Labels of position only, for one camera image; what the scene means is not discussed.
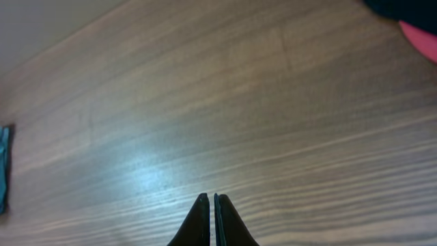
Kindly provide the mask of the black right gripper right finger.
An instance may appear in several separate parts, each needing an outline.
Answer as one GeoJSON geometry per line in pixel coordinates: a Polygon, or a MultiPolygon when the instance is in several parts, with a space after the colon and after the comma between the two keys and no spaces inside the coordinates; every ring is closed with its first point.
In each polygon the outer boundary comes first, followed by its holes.
{"type": "Polygon", "coordinates": [[[259,246],[225,194],[214,194],[214,220],[217,246],[259,246]]]}

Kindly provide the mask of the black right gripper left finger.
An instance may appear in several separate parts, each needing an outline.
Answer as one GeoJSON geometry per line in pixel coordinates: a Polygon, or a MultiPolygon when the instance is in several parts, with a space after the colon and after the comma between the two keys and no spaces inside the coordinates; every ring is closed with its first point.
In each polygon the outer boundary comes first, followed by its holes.
{"type": "Polygon", "coordinates": [[[210,246],[210,202],[200,193],[168,246],[210,246]]]}

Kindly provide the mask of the light blue denim shorts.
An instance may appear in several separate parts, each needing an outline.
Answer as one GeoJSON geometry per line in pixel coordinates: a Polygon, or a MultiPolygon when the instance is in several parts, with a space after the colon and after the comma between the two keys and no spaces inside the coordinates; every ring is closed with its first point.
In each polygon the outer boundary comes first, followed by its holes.
{"type": "Polygon", "coordinates": [[[5,211],[5,200],[7,193],[7,168],[8,168],[8,157],[9,157],[9,138],[10,129],[8,127],[1,127],[1,214],[5,211]]]}

